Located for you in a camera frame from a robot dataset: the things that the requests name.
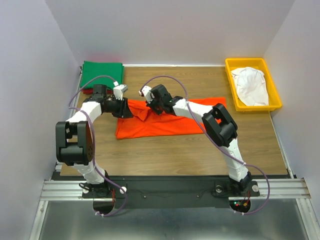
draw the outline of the yellow tray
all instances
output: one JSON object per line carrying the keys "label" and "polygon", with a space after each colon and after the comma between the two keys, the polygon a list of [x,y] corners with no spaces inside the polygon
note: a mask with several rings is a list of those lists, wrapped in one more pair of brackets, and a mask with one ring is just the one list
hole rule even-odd
{"label": "yellow tray", "polygon": [[[259,69],[264,73],[264,79],[266,83],[266,90],[269,95],[269,105],[268,106],[246,106],[237,96],[236,87],[234,80],[232,78],[231,71],[237,68],[252,67]],[[225,60],[225,70],[229,79],[229,84],[231,87],[233,102],[235,105],[235,110],[238,112],[248,112],[248,111],[273,111],[279,109],[282,106],[280,97],[278,95],[277,89],[274,82],[272,81],[270,72],[267,68],[267,64],[263,58],[227,58]]]}

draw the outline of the red cloth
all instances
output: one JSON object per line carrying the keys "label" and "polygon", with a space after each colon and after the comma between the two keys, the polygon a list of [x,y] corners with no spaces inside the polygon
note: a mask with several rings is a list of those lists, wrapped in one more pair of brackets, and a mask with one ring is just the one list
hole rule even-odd
{"label": "red cloth", "polygon": [[[190,101],[202,105],[213,106],[220,103],[226,106],[226,99],[224,97],[209,97]],[[166,113],[157,115],[146,106],[146,102],[144,101],[129,99],[128,105],[133,118],[118,118],[115,131],[117,139],[202,133],[202,130],[193,119]]]}

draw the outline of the white fabric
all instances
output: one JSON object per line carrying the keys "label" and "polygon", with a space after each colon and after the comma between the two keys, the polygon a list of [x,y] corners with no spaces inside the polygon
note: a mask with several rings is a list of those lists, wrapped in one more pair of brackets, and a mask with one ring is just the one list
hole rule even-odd
{"label": "white fabric", "polygon": [[231,71],[236,94],[246,106],[268,106],[269,96],[264,73],[252,67]]}

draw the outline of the green cloth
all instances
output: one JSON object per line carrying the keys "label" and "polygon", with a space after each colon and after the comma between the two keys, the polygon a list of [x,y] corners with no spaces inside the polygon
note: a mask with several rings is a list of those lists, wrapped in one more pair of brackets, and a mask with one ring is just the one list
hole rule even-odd
{"label": "green cloth", "polygon": [[[125,67],[119,62],[84,61],[82,66],[80,88],[91,79],[100,75],[109,75],[110,77],[113,77],[119,84],[122,84],[125,75]],[[115,86],[114,82],[110,78],[102,77],[87,85],[85,89],[92,89],[94,84],[104,84],[110,88]]]}

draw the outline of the wooden surface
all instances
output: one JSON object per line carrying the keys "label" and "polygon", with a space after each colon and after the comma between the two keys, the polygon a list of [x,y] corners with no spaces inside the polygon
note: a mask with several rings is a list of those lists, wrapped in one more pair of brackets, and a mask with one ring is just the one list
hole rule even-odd
{"label": "wooden surface", "polygon": [[[143,100],[138,90],[150,78],[169,75],[186,86],[189,98],[226,97],[227,109],[238,125],[238,144],[245,162],[259,166],[266,174],[287,174],[268,112],[236,112],[224,67],[126,67],[125,97]],[[184,96],[182,88],[169,78],[155,79],[172,96]],[[78,107],[88,96],[79,96]],[[141,137],[116,140],[117,119],[104,113],[94,122],[96,159],[110,175],[227,175],[222,154],[204,134]],[[252,174],[259,174],[250,169]],[[64,165],[63,176],[80,175]]]}

